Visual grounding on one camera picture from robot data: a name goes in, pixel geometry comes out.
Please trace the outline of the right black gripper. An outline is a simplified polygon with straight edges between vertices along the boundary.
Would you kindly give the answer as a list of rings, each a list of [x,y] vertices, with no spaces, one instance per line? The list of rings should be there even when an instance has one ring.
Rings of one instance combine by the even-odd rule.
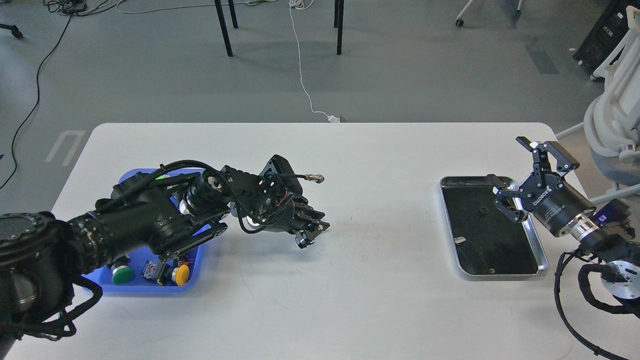
[[[498,210],[514,223],[526,221],[530,212],[554,237],[560,237],[576,216],[594,214],[595,205],[564,178],[580,167],[573,155],[557,141],[535,142],[525,136],[515,140],[532,153],[533,171],[522,190],[509,189],[496,174],[487,174],[496,188],[494,206]],[[524,209],[515,205],[515,199],[521,199]]]

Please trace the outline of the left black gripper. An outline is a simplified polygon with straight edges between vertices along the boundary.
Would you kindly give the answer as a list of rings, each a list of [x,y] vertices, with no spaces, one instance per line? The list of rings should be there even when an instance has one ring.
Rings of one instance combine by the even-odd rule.
[[[267,224],[263,230],[295,235],[295,243],[300,249],[313,244],[323,231],[330,228],[330,223],[323,220],[326,214],[313,209],[304,196],[289,195],[281,205],[274,204],[262,211],[266,214],[254,214],[254,217]]]

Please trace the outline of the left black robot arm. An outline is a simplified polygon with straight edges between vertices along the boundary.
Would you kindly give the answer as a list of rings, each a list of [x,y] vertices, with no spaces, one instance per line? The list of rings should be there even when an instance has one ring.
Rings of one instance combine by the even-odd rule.
[[[181,160],[131,175],[94,210],[69,220],[48,211],[2,214],[1,349],[24,336],[58,341],[75,335],[73,321],[103,294],[87,274],[120,267],[139,248],[163,263],[178,260],[222,235],[227,215],[247,234],[284,232],[306,248],[330,224],[309,205],[300,182],[324,179],[295,173],[280,155],[259,174]]]

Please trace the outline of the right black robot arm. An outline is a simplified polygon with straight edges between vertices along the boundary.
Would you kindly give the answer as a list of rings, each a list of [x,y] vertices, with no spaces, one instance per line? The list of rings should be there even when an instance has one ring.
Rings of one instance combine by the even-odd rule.
[[[517,187],[510,187],[495,174],[487,180],[494,186],[494,206],[515,223],[533,215],[554,236],[570,235],[579,246],[558,258],[553,297],[567,330],[597,356],[618,360],[619,355],[588,341],[570,325],[562,308],[561,280],[573,259],[583,261],[577,280],[583,298],[592,307],[613,315],[639,316],[639,242],[629,225],[628,207],[611,200],[601,212],[566,180],[579,162],[557,141],[532,142],[524,136],[516,141],[532,155],[532,172]]]

